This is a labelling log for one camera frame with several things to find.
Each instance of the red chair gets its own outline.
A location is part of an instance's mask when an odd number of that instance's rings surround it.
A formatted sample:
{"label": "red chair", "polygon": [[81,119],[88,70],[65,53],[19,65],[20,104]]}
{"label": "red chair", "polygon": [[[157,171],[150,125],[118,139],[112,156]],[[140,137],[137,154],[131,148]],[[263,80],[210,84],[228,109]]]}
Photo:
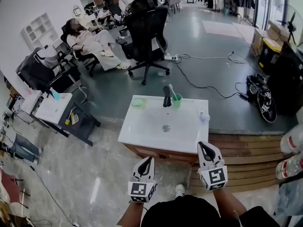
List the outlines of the red chair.
{"label": "red chair", "polygon": [[21,190],[21,187],[17,184],[17,181],[23,181],[23,179],[16,179],[15,176],[8,175],[1,168],[0,168],[0,178],[1,178],[0,190],[1,190],[2,200],[5,201],[6,203],[18,202],[28,209],[27,206],[25,206],[20,202],[20,192],[30,197],[30,195],[23,192]]}

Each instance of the plastic bottle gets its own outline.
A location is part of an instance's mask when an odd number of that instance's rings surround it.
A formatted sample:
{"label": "plastic bottle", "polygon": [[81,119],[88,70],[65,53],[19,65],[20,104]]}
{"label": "plastic bottle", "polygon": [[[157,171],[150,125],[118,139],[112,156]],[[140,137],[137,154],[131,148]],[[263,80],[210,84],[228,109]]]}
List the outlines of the plastic bottle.
{"label": "plastic bottle", "polygon": [[283,153],[298,153],[303,146],[303,124],[294,126],[286,133],[280,142],[281,151]]}
{"label": "plastic bottle", "polygon": [[303,171],[303,152],[280,162],[276,167],[276,177],[278,179],[284,179],[295,176],[301,171]]}

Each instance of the toothbrush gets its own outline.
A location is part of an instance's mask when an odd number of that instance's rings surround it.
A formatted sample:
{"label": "toothbrush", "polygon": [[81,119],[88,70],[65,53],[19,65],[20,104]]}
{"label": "toothbrush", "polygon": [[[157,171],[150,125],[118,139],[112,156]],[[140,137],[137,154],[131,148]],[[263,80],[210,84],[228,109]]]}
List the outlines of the toothbrush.
{"label": "toothbrush", "polygon": [[170,87],[170,89],[171,89],[172,93],[173,93],[173,94],[174,94],[174,96],[175,96],[175,100],[177,100],[177,96],[176,96],[176,94],[175,94],[174,90],[172,89],[172,85],[171,85],[171,84],[169,84],[169,87]]}

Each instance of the woman in white outfit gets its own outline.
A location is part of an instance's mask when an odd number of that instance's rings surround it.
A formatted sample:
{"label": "woman in white outfit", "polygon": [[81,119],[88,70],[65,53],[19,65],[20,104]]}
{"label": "woman in white outfit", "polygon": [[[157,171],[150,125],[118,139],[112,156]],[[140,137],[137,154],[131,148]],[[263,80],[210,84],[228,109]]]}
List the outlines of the woman in white outfit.
{"label": "woman in white outfit", "polygon": [[66,22],[66,28],[68,45],[75,51],[80,50],[82,55],[94,54],[104,70],[130,67],[128,63],[122,62],[112,52],[115,41],[107,30],[101,30],[96,35],[91,34],[96,29],[102,29],[102,26],[86,29],[73,18]]}

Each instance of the gray concrete floor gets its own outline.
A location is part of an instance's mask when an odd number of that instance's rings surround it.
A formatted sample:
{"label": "gray concrete floor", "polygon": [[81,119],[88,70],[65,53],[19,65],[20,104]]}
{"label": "gray concrete floor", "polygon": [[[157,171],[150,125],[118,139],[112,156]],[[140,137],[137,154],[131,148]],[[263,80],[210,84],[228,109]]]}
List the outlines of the gray concrete floor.
{"label": "gray concrete floor", "polygon": [[[81,227],[116,226],[129,205],[127,183],[133,166],[141,160],[118,142],[121,120],[103,117],[98,120],[101,127],[95,128],[90,137],[93,147],[72,135],[66,138],[52,129],[43,128],[36,122],[27,125],[16,118],[12,123],[24,137],[43,148],[39,164],[33,167],[70,221],[77,221]],[[13,214],[27,216],[31,220],[44,219],[35,222],[37,227],[71,226],[36,173],[23,160],[13,160],[7,154],[0,159],[3,161],[1,168],[17,179],[24,179],[20,185],[31,194],[31,197],[24,198],[28,210],[18,203],[9,205]],[[176,184],[187,183],[189,174],[189,165],[156,162],[155,180],[158,186],[151,201],[144,206],[149,209],[157,202],[173,200]],[[100,185],[93,198],[96,179]],[[278,189],[279,186],[275,185],[235,196],[247,209],[262,206],[272,216],[276,209]],[[211,192],[197,197],[204,198],[217,208]]]}
{"label": "gray concrete floor", "polygon": [[[164,28],[164,36],[168,41],[168,52],[171,55],[189,54],[198,57],[226,57],[235,51],[242,56],[249,57],[255,67],[257,62],[250,55],[249,47],[242,38],[224,35],[207,34],[202,20],[232,23],[239,20],[225,16],[222,13],[205,12],[199,8],[183,8],[181,12],[170,12],[171,24]],[[118,28],[111,30],[114,38],[118,36]],[[114,50],[118,57],[125,58],[121,48]],[[124,119],[133,95],[163,96],[162,88],[169,83],[176,93],[184,98],[206,99],[209,101],[210,132],[229,134],[279,134],[287,132],[297,124],[296,117],[278,116],[275,123],[263,121],[258,110],[252,104],[242,100],[239,96],[223,99],[214,89],[198,89],[191,86],[181,74],[175,64],[160,61],[159,64],[170,69],[170,75],[165,71],[150,68],[147,85],[141,85],[144,69],[134,71],[134,78],[128,76],[127,71],[110,70],[104,72],[100,65],[90,78],[86,70],[81,67],[82,82],[88,87],[89,104],[95,116],[107,116]],[[216,87],[221,94],[230,96],[236,92],[235,83],[245,82],[246,77],[256,73],[247,64],[234,64],[227,59],[216,60],[183,60],[179,66],[189,80],[200,87]],[[245,92],[246,87],[238,85],[238,89]]]}

